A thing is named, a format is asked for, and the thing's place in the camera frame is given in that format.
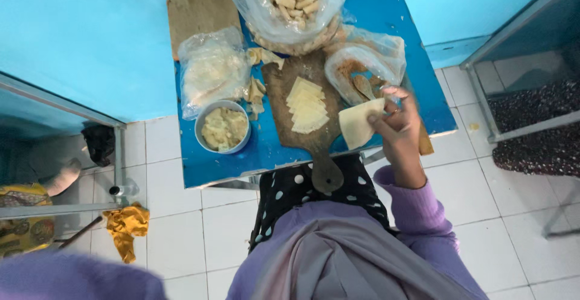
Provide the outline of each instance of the finger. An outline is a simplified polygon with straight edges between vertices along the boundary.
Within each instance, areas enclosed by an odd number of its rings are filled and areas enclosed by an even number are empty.
[[[368,123],[371,124],[373,129],[379,133],[387,141],[393,141],[397,137],[397,132],[393,130],[385,121],[376,114],[371,114],[367,118]]]
[[[401,118],[401,116],[398,114],[396,115],[383,114],[383,121],[385,121],[388,124],[388,126],[393,128],[393,130],[396,132],[400,132],[402,127],[405,126],[404,119]]]
[[[417,112],[415,97],[405,88],[400,86],[385,86],[381,88],[384,94],[394,95],[401,99],[401,106],[404,111]]]
[[[385,100],[385,112],[389,113],[389,114],[394,114],[395,112],[399,111],[399,107],[398,105],[391,101],[391,100]]]

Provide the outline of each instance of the white bowl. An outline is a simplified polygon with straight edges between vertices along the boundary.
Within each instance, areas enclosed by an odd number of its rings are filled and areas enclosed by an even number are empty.
[[[219,108],[219,107],[225,107],[225,108],[229,108],[230,110],[242,112],[246,116],[246,120],[248,121],[248,130],[246,131],[245,137],[243,137],[242,141],[240,141],[239,144],[237,144],[233,148],[230,148],[226,151],[217,151],[217,150],[213,150],[212,148],[209,148],[208,144],[205,142],[205,139],[201,134],[201,129],[204,127],[204,124],[205,124],[205,117],[209,113],[211,113],[211,111],[214,111],[216,108]],[[197,119],[195,120],[195,138],[197,139],[197,142],[203,148],[205,148],[206,150],[209,150],[212,153],[218,153],[218,154],[236,153],[237,151],[241,150],[244,146],[246,146],[246,144],[248,143],[248,140],[250,139],[251,133],[252,133],[252,130],[250,128],[250,120],[248,119],[248,114],[246,113],[246,111],[243,110],[242,106],[240,106],[238,103],[232,102],[232,101],[217,101],[217,102],[214,102],[214,103],[207,105],[201,111],[201,113],[199,113],[199,115],[197,116]]]

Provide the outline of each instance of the wrist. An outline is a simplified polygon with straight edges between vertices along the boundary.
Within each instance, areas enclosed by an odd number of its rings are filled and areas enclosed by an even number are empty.
[[[427,176],[421,167],[421,162],[393,164],[395,184],[406,189],[420,189],[427,183]]]

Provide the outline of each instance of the patterned fabric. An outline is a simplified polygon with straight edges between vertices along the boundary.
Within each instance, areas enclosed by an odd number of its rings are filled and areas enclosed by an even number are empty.
[[[278,219],[305,202],[330,200],[364,208],[389,233],[387,210],[366,172],[358,154],[334,159],[344,176],[344,184],[332,193],[317,191],[312,185],[312,163],[266,173],[260,178],[260,206],[256,218],[259,233],[252,233],[250,251],[257,243],[268,240]]]
[[[39,183],[0,186],[0,207],[52,205]],[[0,259],[48,247],[54,237],[54,217],[0,221]]]

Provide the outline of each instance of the hand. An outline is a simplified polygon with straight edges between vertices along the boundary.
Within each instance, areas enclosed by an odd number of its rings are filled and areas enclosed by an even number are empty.
[[[368,122],[383,136],[383,151],[393,165],[395,183],[399,187],[418,189],[427,183],[427,178],[419,160],[419,131],[421,118],[417,112],[415,97],[408,90],[398,86],[382,89],[386,95],[401,98],[401,106],[387,99],[382,117],[370,115]]]

